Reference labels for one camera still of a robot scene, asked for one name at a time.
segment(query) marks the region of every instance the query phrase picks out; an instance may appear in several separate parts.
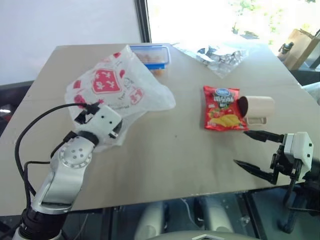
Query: white wall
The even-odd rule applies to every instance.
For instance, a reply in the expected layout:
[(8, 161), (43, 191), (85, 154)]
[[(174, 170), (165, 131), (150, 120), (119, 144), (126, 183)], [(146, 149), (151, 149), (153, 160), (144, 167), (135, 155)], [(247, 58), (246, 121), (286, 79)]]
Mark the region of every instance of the white wall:
[(0, 0), (0, 85), (34, 80), (59, 45), (139, 42), (134, 0)]

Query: food container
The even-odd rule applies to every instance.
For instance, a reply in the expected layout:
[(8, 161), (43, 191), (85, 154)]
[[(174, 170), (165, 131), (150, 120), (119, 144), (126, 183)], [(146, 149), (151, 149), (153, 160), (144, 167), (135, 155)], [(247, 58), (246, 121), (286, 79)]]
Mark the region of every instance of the food container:
[(164, 45), (138, 45), (130, 46), (141, 62), (155, 76), (162, 76), (167, 72), (170, 64), (170, 53)]

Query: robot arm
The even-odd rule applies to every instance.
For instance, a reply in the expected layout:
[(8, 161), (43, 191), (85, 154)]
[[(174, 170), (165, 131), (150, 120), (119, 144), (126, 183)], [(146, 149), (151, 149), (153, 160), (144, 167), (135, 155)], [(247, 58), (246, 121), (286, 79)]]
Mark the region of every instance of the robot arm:
[[(93, 117), (86, 121), (89, 114)], [(74, 137), (63, 144), (50, 160), (50, 173), (22, 214), (22, 224), (14, 240), (58, 239), (67, 213), (80, 192), (95, 147), (106, 138), (116, 138), (122, 118), (106, 105), (89, 105), (75, 119), (80, 125)]]

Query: potato chip bag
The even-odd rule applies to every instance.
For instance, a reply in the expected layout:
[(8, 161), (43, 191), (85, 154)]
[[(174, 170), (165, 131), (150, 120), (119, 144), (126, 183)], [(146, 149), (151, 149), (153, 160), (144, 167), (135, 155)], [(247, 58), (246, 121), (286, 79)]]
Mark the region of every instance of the potato chip bag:
[(204, 86), (206, 129), (216, 131), (248, 130), (237, 104), (239, 89)]

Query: table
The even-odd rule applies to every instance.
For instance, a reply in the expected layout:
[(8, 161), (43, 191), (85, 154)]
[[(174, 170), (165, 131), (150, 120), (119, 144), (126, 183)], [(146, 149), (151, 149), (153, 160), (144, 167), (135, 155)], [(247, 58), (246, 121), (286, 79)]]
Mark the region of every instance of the table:
[[(70, 45), (54, 50), (0, 138), (0, 215), (17, 215), (25, 207), (24, 186), (14, 161), (20, 132), (39, 114), (64, 104), (70, 82), (124, 46)], [(314, 156), (320, 158), (320, 107), (266, 45), (260, 45), (224, 79), (172, 46), (169, 50), (168, 77), (158, 80), (173, 92), (176, 107), (145, 114), (131, 126), (121, 147), (93, 155), (74, 210), (271, 187), (233, 159), (270, 171), (278, 144), (255, 141), (239, 131), (204, 129), (203, 85), (271, 96), (275, 114), (266, 126), (252, 129), (279, 134), (306, 131), (314, 143)], [(52, 149), (72, 129), (67, 109), (45, 117), (25, 136), (22, 161), (48, 161)], [(29, 168), (35, 189), (47, 174), (47, 165)], [(280, 175), (277, 185), (289, 181)]]

